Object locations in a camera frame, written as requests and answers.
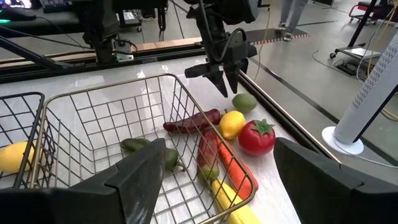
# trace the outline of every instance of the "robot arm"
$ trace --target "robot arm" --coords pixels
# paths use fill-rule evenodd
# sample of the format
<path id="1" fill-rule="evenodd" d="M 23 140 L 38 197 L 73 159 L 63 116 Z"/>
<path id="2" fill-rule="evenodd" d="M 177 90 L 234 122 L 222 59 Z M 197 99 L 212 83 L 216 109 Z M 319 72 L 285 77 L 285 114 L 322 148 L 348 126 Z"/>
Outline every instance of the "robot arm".
<path id="1" fill-rule="evenodd" d="M 258 11 L 255 0 L 184 0 L 191 4 L 188 19 L 196 19 L 207 55 L 207 63 L 185 70 L 187 78 L 204 76 L 228 97 L 223 79 L 223 67 L 233 93 L 237 92 L 239 71 L 248 69 L 248 57 L 257 55 L 243 29 L 237 28 L 232 34 L 225 32 L 224 24 L 236 25 L 256 20 Z"/>
<path id="2" fill-rule="evenodd" d="M 227 97 L 223 72 L 233 93 L 238 88 L 239 71 L 248 69 L 248 57 L 257 55 L 243 29 L 230 34 L 225 32 L 224 23 L 236 25 L 256 20 L 256 0 L 184 0 L 191 4 L 187 18 L 195 19 L 207 54 L 207 63 L 185 70 L 187 78 L 204 76 Z M 98 63 L 111 63 L 113 46 L 111 39 L 118 33 L 119 24 L 112 11 L 111 0 L 81 0 L 75 4 L 76 14 L 85 28 L 83 39 L 90 44 L 97 55 Z"/>

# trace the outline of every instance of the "green fruit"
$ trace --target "green fruit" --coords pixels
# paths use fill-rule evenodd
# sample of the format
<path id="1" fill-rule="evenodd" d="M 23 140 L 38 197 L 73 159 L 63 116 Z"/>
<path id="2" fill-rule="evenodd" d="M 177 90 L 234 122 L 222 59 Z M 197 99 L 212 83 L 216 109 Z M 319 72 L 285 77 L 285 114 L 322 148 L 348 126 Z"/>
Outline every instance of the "green fruit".
<path id="1" fill-rule="evenodd" d="M 232 99 L 232 104 L 238 111 L 248 113 L 256 108 L 257 100 L 248 93 L 240 93 Z"/>

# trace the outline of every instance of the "shoe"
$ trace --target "shoe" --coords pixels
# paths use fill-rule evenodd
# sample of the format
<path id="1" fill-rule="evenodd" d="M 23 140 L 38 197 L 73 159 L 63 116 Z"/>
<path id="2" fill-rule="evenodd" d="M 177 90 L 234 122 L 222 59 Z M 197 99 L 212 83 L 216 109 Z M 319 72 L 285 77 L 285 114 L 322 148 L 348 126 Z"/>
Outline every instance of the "shoe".
<path id="1" fill-rule="evenodd" d="M 291 41 L 293 39 L 293 34 L 290 32 L 286 32 L 284 36 L 284 41 Z"/>
<path id="2" fill-rule="evenodd" d="M 286 23 L 285 22 L 280 23 L 279 26 L 278 26 L 278 30 L 279 31 L 285 31 L 286 30 Z"/>

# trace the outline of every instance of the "white cylindrical column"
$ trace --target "white cylindrical column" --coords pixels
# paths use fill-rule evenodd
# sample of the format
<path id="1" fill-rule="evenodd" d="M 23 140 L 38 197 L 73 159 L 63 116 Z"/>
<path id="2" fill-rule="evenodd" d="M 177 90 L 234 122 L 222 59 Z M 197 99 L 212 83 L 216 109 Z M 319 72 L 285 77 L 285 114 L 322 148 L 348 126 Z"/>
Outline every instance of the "white cylindrical column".
<path id="1" fill-rule="evenodd" d="M 363 152 L 359 139 L 398 87 L 398 33 L 363 83 L 336 127 L 322 131 L 325 142 L 344 154 Z"/>

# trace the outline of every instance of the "red tomato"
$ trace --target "red tomato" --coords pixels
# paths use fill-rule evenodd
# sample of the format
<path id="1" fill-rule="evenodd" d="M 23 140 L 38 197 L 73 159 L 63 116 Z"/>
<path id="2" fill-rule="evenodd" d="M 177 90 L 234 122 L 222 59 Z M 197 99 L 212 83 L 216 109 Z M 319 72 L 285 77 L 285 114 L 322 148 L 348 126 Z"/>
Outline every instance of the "red tomato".
<path id="1" fill-rule="evenodd" d="M 267 124 L 265 119 L 248 122 L 238 137 L 243 152 L 250 156 L 261 156 L 270 152 L 275 144 L 273 126 Z"/>

